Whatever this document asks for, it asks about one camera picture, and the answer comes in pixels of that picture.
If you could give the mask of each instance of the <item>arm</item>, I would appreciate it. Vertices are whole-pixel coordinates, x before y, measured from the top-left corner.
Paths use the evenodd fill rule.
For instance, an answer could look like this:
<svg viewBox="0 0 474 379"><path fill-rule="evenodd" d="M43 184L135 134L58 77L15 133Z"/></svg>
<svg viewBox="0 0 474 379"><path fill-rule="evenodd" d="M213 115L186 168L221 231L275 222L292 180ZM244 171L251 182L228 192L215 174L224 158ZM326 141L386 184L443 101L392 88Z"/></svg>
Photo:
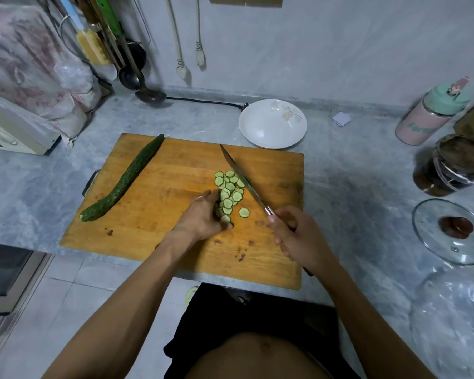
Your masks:
<svg viewBox="0 0 474 379"><path fill-rule="evenodd" d="M369 379L428 378L435 376L393 331L331 252L316 222L293 206L278 209L293 216L288 226L270 216L275 242L291 260L309 269L327 289L338 316Z"/></svg>
<svg viewBox="0 0 474 379"><path fill-rule="evenodd" d="M222 230L212 217L218 191L202 196L192 201L155 251L77 331L43 379L126 377L179 261L195 242Z"/></svg>

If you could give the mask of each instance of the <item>knife blade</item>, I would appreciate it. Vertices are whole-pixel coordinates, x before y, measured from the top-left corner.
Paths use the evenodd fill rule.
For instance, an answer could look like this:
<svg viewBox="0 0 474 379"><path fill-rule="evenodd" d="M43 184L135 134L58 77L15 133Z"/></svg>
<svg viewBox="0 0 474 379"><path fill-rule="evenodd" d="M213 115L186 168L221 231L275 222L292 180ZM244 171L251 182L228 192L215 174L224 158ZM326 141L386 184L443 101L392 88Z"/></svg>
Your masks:
<svg viewBox="0 0 474 379"><path fill-rule="evenodd" d="M228 154L228 152L223 147L223 145L221 145L221 143L219 144L219 146L221 147L221 151L223 152L223 155L225 156L225 159L228 162L228 165L230 165L230 167L232 168L234 173L237 175L237 177L244 183L245 187L251 193L251 195L253 196L255 201L263 208L263 210L265 210L267 215L274 215L275 214L274 210L272 210L272 208L270 206L266 205L263 202L263 199L260 197L260 195L257 193L257 191L254 190L253 186L249 182L249 179L246 178L246 176L244 175L244 173L242 172L240 167L237 166L237 164L235 163L235 161L231 157L231 155ZM307 273L307 275L313 276L313 274L309 270L307 270L306 268L304 268L304 270Z"/></svg>

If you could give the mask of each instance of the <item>whole green cucumber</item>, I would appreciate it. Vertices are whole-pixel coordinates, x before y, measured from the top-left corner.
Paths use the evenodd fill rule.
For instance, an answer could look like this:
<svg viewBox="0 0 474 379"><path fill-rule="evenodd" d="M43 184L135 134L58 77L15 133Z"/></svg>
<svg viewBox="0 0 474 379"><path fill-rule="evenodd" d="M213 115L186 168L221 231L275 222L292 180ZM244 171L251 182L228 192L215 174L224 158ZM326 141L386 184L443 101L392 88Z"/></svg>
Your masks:
<svg viewBox="0 0 474 379"><path fill-rule="evenodd" d="M90 207L82 210L79 218L83 222L94 221L97 218L103 216L109 211L120 198L126 193L128 188L132 185L133 181L140 172L145 168L149 161L155 156L156 152L163 143L165 136L160 134L137 154L137 157L132 161L130 166L123 173L114 189L104 198L97 203L92 204Z"/></svg>

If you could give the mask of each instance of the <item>white wall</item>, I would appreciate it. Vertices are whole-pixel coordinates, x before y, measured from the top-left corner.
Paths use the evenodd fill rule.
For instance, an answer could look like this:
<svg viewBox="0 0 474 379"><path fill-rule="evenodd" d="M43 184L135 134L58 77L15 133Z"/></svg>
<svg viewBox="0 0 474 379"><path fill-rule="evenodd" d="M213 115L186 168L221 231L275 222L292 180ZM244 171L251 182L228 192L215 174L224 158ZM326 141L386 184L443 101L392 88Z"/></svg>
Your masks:
<svg viewBox="0 0 474 379"><path fill-rule="evenodd" d="M196 0L172 0L194 88L409 106L437 83L468 75L474 87L474 0L200 2L204 71L195 59ZM139 3L158 69L149 81L186 86L165 0ZM133 11L121 5L119 14L133 31Z"/></svg>

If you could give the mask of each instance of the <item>black shorts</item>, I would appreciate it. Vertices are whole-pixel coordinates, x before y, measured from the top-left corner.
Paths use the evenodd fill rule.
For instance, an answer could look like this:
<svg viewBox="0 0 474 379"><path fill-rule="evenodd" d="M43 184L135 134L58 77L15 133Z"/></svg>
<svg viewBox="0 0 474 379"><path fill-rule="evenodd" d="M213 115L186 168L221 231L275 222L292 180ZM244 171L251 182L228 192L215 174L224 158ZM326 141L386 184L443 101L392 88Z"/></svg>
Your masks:
<svg viewBox="0 0 474 379"><path fill-rule="evenodd" d="M300 319L284 319L284 313L273 306L256 300L244 305L224 288L203 283L184 312L174 339L163 349L172 358L164 378L184 378L203 355L241 332L256 332L293 343L334 379L359 378L342 357L339 346Z"/></svg>

